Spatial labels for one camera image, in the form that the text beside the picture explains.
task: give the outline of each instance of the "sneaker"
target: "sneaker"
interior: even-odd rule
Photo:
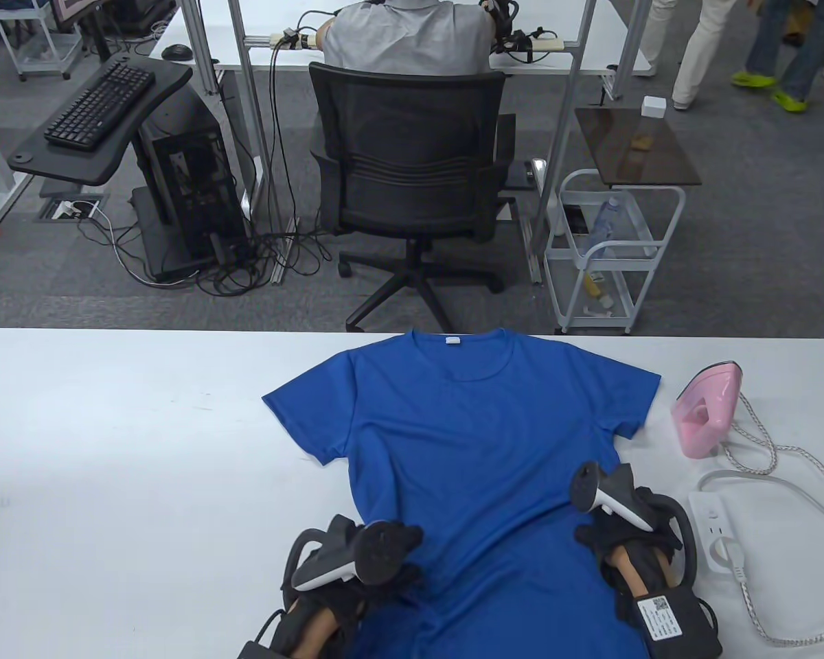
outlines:
[[[736,87],[747,87],[751,90],[764,90],[772,87],[776,82],[778,81],[774,76],[759,76],[747,71],[739,71],[732,77],[732,84]]]
[[[804,113],[805,108],[808,107],[806,101],[798,101],[796,98],[788,96],[788,94],[780,90],[772,95],[772,100],[776,101],[786,112],[794,114]]]

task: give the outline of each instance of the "water bottle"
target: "water bottle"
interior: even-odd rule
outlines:
[[[586,251],[589,251],[600,242],[608,241],[613,235],[613,228],[617,226],[619,216],[623,211],[622,201],[619,197],[610,197],[609,200],[601,204],[598,209],[598,216],[592,225],[592,230],[588,232],[588,244]],[[598,250],[591,258],[604,257],[604,249]]]

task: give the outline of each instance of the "small white box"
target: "small white box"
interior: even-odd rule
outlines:
[[[658,96],[645,96],[644,102],[641,104],[641,116],[662,119],[665,116],[666,106],[667,103],[664,98]]]

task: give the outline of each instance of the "computer case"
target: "computer case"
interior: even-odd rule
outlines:
[[[145,120],[140,138],[161,223],[179,229],[192,261],[246,242],[220,124],[189,85]]]
[[[104,29],[113,29],[115,23],[120,36],[143,37],[149,34],[152,24],[164,19],[176,7],[176,0],[113,0],[104,6],[113,18]]]

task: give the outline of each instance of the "pants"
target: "pants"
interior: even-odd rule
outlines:
[[[760,29],[745,70],[761,76],[775,75],[775,64],[779,57],[779,45],[785,34],[785,24],[791,10],[791,0],[767,0],[760,16]],[[781,78],[781,88],[796,100],[805,100],[812,90],[812,82],[818,69],[824,65],[824,0],[818,0],[814,9],[814,21],[799,53]]]
[[[729,18],[729,12],[736,0],[702,0],[702,12],[698,17],[696,31],[689,37],[684,60],[675,79],[672,100],[689,104],[696,97],[698,87],[714,59],[720,36]],[[641,38],[641,53],[651,64],[656,64],[665,43],[669,21],[678,0],[653,0],[650,16]]]

